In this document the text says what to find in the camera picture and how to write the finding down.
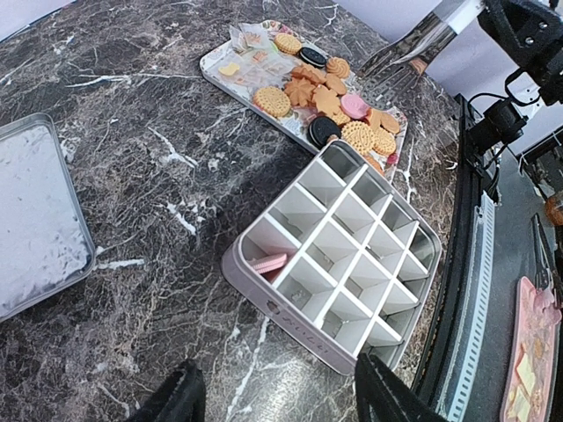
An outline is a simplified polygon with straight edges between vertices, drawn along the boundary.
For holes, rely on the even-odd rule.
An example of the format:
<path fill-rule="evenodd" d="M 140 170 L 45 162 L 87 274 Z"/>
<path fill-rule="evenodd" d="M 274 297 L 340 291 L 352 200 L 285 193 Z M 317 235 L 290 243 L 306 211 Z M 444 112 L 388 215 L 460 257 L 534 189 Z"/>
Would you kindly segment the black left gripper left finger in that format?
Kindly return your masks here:
<path fill-rule="evenodd" d="M 206 385 L 194 360 L 181 362 L 150 398 L 127 419 L 143 421 L 201 421 L 206 413 Z"/>

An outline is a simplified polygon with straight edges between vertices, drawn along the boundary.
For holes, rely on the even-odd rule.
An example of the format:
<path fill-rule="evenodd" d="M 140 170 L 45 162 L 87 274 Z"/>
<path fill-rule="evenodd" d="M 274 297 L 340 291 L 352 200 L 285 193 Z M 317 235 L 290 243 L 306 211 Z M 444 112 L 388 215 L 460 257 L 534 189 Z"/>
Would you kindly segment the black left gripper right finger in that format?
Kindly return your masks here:
<path fill-rule="evenodd" d="M 355 393 L 360 422 L 445 421 L 428 408 L 377 356 L 360 353 L 355 364 Z"/>

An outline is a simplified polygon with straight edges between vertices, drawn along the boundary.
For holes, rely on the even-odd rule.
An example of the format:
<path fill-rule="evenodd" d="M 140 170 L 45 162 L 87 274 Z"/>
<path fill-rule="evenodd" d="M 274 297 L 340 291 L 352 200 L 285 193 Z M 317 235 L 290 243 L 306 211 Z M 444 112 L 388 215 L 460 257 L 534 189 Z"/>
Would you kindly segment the silver divided cookie tin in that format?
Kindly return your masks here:
<path fill-rule="evenodd" d="M 286 253 L 258 274 L 248 261 Z M 442 254 L 438 235 L 342 141 L 326 145 L 223 254 L 223 277 L 328 367 L 396 368 Z"/>

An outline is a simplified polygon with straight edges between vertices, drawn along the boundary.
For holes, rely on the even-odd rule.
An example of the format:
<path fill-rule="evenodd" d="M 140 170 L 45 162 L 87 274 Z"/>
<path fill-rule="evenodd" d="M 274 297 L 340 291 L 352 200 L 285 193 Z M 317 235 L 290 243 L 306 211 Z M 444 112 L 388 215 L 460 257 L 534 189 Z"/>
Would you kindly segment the orange cookie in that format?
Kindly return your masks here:
<path fill-rule="evenodd" d="M 288 261 L 286 253 L 268 255 L 263 258 L 255 258 L 248 261 L 248 265 L 258 274 L 271 273 L 283 268 Z"/>

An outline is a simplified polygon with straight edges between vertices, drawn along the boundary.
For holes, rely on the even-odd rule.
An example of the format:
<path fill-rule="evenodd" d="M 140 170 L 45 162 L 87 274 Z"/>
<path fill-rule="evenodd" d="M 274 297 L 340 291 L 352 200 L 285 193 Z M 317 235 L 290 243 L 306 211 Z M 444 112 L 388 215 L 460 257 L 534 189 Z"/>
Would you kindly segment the pink round cookie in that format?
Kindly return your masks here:
<path fill-rule="evenodd" d="M 361 120 L 368 113 L 370 106 L 357 94 L 344 94 L 340 98 L 340 108 L 353 120 Z"/>

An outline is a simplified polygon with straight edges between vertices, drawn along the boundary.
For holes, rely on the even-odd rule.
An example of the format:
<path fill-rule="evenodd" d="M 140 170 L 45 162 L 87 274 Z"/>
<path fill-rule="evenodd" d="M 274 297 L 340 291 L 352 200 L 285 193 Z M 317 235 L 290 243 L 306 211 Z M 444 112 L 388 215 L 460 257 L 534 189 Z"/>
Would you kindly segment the silver metal tongs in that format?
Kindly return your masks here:
<path fill-rule="evenodd" d="M 356 72 L 362 94 L 386 108 L 413 88 L 430 63 L 485 9 L 482 1 L 441 1 L 410 32 L 374 53 Z"/>

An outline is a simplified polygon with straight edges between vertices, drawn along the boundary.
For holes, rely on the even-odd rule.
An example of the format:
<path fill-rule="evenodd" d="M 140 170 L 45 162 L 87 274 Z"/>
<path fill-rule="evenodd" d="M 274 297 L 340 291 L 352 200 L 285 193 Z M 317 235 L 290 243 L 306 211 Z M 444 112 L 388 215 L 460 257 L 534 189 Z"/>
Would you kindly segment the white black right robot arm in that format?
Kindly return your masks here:
<path fill-rule="evenodd" d="M 508 145 L 523 135 L 528 118 L 518 110 L 543 101 L 562 102 L 562 13 L 558 1 L 486 1 L 480 27 L 516 64 L 504 82 L 506 95 L 484 112 L 470 130 L 481 151 L 500 142 Z M 538 87 L 537 97 L 518 99 L 509 86 L 527 74 Z"/>

